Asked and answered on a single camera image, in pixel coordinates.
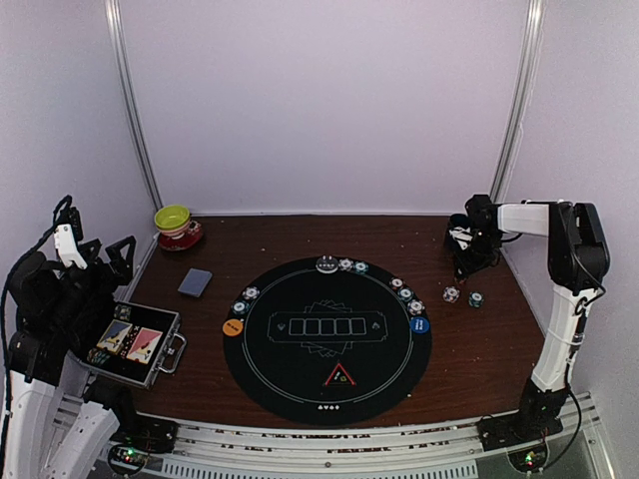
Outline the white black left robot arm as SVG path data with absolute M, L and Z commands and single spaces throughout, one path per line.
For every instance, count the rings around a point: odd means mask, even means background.
M 24 261 L 11 293 L 24 298 L 10 363 L 52 380 L 63 355 L 103 351 L 108 366 L 149 365 L 156 326 L 137 312 L 71 300 L 68 274 L 39 256 Z M 400 278 L 362 260 L 324 255 L 280 265 L 233 301 L 224 354 L 232 377 L 264 409 L 288 420 L 343 426 L 404 399 L 421 379 L 432 336 L 424 303 Z

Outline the green poker chip stack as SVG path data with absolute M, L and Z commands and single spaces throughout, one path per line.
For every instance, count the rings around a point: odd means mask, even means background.
M 472 291 L 468 297 L 468 304 L 474 308 L 480 308 L 484 304 L 484 295 L 479 291 Z

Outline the blue playing card deck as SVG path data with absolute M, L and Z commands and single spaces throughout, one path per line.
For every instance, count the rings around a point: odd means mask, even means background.
M 190 268 L 178 287 L 178 292 L 190 297 L 200 297 L 212 277 L 213 274 L 208 270 Z

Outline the orange round blind button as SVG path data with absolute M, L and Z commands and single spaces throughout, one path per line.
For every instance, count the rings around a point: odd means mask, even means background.
M 243 331 L 244 322 L 238 318 L 227 319 L 222 326 L 222 332 L 226 337 L 237 337 Z

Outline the blue white poker chip stack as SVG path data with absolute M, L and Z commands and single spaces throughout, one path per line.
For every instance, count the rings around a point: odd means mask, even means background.
M 445 302 L 455 303 L 460 298 L 460 289 L 456 286 L 447 286 L 442 293 L 442 298 Z

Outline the clear round dealer button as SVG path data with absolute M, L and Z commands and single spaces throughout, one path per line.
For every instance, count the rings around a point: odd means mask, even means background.
M 316 262 L 317 271 L 324 274 L 331 274 L 338 271 L 339 261 L 330 254 L 324 254 Z

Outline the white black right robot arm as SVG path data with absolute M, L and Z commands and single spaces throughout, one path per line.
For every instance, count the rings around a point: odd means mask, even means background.
M 547 240 L 547 269 L 553 283 L 548 329 L 518 409 L 504 426 L 506 433 L 529 441 L 554 430 L 571 391 L 572 369 L 591 306 L 606 292 L 603 279 L 610 253 L 605 233 L 591 203 L 497 204 L 488 195 L 474 195 L 464 208 L 464 214 L 449 218 L 444 240 L 460 282 L 496 264 L 502 246 L 516 237 Z

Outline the red chip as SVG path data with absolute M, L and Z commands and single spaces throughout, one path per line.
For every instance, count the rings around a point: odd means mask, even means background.
M 394 277 L 389 282 L 392 289 L 400 289 L 404 285 L 404 281 L 401 278 Z

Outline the blue round blind button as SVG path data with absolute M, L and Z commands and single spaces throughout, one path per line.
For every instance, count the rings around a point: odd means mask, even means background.
M 415 334 L 427 334 L 430 332 L 430 322 L 422 315 L 414 316 L 409 322 L 409 327 Z

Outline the red black triangle marker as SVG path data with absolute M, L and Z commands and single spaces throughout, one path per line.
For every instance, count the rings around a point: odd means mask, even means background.
M 328 375 L 323 386 L 356 386 L 356 382 L 343 365 L 338 363 Z

